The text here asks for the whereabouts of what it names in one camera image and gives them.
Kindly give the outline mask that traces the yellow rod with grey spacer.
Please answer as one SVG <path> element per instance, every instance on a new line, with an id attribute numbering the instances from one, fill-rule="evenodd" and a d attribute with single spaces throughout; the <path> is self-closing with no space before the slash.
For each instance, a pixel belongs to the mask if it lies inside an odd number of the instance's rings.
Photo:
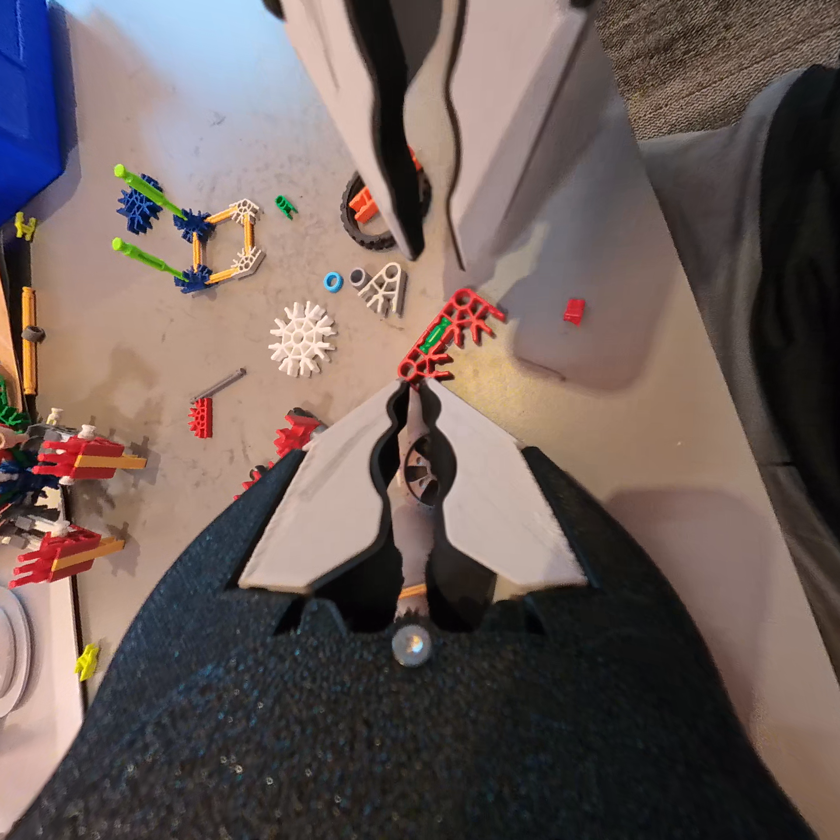
<path id="1" fill-rule="evenodd" d="M 32 287 L 22 288 L 21 313 L 24 394 L 36 396 L 39 391 L 38 347 L 45 340 L 46 331 L 37 323 L 36 294 Z"/>

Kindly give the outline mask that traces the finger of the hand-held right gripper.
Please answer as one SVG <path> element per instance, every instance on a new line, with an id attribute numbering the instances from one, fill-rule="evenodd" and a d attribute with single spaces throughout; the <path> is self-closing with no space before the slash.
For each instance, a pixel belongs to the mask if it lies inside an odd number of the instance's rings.
<path id="1" fill-rule="evenodd" d="M 425 247 L 404 107 L 438 34 L 438 2 L 286 1 L 279 19 L 397 247 Z"/>
<path id="2" fill-rule="evenodd" d="M 568 93 L 595 2 L 457 2 L 443 96 L 455 140 L 446 197 L 458 266 L 478 270 L 530 225 L 579 152 Z"/>

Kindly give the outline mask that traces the blue snowflake connector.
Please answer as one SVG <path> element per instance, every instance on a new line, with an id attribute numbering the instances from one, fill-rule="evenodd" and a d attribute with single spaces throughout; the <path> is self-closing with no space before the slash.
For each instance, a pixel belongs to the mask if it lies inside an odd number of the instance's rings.
<path id="1" fill-rule="evenodd" d="M 149 233 L 163 209 L 162 205 L 134 187 L 121 191 L 119 204 L 117 213 L 126 218 L 127 229 L 133 235 Z"/>

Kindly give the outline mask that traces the white snowflake connector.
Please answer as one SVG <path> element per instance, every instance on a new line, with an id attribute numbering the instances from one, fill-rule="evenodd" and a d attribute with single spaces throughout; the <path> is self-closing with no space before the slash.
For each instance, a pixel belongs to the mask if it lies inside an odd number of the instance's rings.
<path id="1" fill-rule="evenodd" d="M 279 372 L 291 377 L 309 378 L 321 372 L 322 364 L 330 363 L 335 350 L 331 339 L 338 332 L 334 321 L 317 303 L 295 302 L 285 308 L 285 319 L 275 319 L 276 327 L 269 331 L 270 359 Z"/>

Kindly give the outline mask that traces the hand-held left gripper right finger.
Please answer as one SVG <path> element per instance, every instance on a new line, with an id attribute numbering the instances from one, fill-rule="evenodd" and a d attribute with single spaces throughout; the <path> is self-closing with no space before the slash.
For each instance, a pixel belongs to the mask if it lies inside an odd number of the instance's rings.
<path id="1" fill-rule="evenodd" d="M 501 578 L 505 592 L 586 585 L 518 440 L 436 380 L 420 393 L 432 403 L 427 424 L 455 456 L 442 497 L 448 543 Z"/>

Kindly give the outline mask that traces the red connectors with black rollers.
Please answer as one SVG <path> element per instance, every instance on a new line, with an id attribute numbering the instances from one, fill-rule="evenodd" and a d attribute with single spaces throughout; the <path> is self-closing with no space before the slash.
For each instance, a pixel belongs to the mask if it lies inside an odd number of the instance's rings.
<path id="1" fill-rule="evenodd" d="M 315 437 L 322 434 L 328 428 L 328 425 L 320 421 L 316 415 L 299 406 L 291 408 L 285 415 L 285 420 L 287 425 L 276 431 L 276 438 L 273 444 L 276 453 L 275 460 L 269 460 L 264 465 L 253 467 L 249 471 L 248 479 L 242 483 L 241 493 L 234 496 L 234 499 L 239 499 L 241 494 L 244 494 L 247 489 L 251 488 L 290 452 L 306 449 Z"/>

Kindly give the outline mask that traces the red connectors with green rod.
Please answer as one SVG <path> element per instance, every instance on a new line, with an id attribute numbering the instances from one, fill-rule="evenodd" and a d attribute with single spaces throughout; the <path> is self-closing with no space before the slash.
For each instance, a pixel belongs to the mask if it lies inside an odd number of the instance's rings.
<path id="1" fill-rule="evenodd" d="M 508 316 L 474 290 L 458 289 L 404 355 L 397 366 L 397 377 L 413 388 L 426 379 L 451 380 L 452 349 L 464 349 L 467 338 L 476 346 L 485 335 L 494 338 L 489 319 L 506 323 Z"/>

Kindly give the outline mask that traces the black tyre with orange connector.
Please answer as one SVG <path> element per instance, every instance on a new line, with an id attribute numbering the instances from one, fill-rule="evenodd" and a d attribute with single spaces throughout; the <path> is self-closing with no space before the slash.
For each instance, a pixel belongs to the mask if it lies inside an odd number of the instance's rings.
<path id="1" fill-rule="evenodd" d="M 414 149 L 410 146 L 408 150 L 417 173 L 421 215 L 422 219 L 425 219 L 432 202 L 432 185 L 421 162 L 417 159 Z M 364 229 L 364 226 L 378 213 L 379 208 L 361 174 L 358 171 L 353 172 L 343 191 L 340 204 L 340 220 L 345 232 L 353 242 L 363 249 L 375 253 L 396 248 L 396 239 L 390 231 L 371 234 Z"/>

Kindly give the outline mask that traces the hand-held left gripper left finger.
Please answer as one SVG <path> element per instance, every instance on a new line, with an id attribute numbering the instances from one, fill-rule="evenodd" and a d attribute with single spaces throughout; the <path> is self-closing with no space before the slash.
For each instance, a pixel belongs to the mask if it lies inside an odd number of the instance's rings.
<path id="1" fill-rule="evenodd" d="M 312 595 L 363 562 L 402 577 L 388 487 L 400 463 L 410 386 L 386 385 L 316 436 L 238 579 L 242 589 Z"/>

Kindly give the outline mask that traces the multicolour construction toy model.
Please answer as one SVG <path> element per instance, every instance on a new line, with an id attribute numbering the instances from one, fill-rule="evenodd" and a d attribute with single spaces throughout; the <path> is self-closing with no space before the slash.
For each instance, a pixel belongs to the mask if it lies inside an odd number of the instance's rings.
<path id="1" fill-rule="evenodd" d="M 72 523 L 65 493 L 83 480 L 103 481 L 120 470 L 143 469 L 146 459 L 100 436 L 89 424 L 59 424 L 61 411 L 47 422 L 30 423 L 9 405 L 2 381 L 2 539 L 37 545 L 17 557 L 7 583 L 55 583 L 89 571 L 95 560 L 123 550 L 124 540 Z"/>

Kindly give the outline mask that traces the white round plate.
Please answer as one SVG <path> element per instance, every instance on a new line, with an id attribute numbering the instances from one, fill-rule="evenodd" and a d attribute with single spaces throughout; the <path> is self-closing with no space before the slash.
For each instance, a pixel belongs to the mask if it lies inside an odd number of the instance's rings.
<path id="1" fill-rule="evenodd" d="M 34 661 L 32 631 L 23 603 L 1 588 L 1 720 L 24 701 Z"/>

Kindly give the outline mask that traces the person's grey trouser leg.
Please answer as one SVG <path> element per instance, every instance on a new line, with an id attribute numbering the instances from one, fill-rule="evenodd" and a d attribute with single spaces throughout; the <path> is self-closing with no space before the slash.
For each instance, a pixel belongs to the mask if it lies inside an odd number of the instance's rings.
<path id="1" fill-rule="evenodd" d="M 733 125 L 648 140 L 642 143 L 642 152 L 648 179 L 837 674 L 839 490 L 838 518 L 826 519 L 792 465 L 770 414 L 751 342 L 753 305 L 762 275 L 763 153 L 774 113 L 805 69 L 769 84 Z"/>

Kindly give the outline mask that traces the white fan connector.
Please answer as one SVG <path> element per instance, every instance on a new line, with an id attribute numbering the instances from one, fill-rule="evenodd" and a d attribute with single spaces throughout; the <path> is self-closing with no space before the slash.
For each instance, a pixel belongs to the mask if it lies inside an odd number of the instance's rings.
<path id="1" fill-rule="evenodd" d="M 406 273 L 398 263 L 387 263 L 373 275 L 362 270 L 360 277 L 356 295 L 367 308 L 384 318 L 403 316 Z"/>

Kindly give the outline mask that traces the blue plastic bin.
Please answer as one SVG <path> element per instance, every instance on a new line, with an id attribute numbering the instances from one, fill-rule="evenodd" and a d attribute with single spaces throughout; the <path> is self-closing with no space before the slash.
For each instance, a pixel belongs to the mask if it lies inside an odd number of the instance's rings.
<path id="1" fill-rule="evenodd" d="M 1 223 L 64 170 L 44 1 L 1 2 Z"/>

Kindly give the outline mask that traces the square rod and connector frame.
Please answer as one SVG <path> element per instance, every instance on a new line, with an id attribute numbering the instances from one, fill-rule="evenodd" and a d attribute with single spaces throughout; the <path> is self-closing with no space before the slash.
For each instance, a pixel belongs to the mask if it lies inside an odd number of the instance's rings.
<path id="1" fill-rule="evenodd" d="M 189 267 L 178 270 L 163 258 L 120 237 L 112 240 L 112 250 L 115 253 L 170 276 L 175 288 L 183 295 L 208 291 L 231 280 L 251 277 L 257 272 L 265 257 L 264 251 L 256 243 L 256 223 L 260 214 L 257 204 L 248 199 L 241 199 L 218 213 L 197 212 L 175 205 L 165 195 L 161 185 L 148 175 L 131 172 L 122 164 L 116 164 L 113 173 L 125 184 L 126 188 L 123 190 L 134 187 L 162 205 L 161 214 L 163 212 L 171 214 L 176 232 L 191 246 L 192 260 Z M 206 263 L 207 244 L 214 236 L 217 227 L 227 222 L 241 227 L 243 244 L 230 267 L 213 270 Z"/>

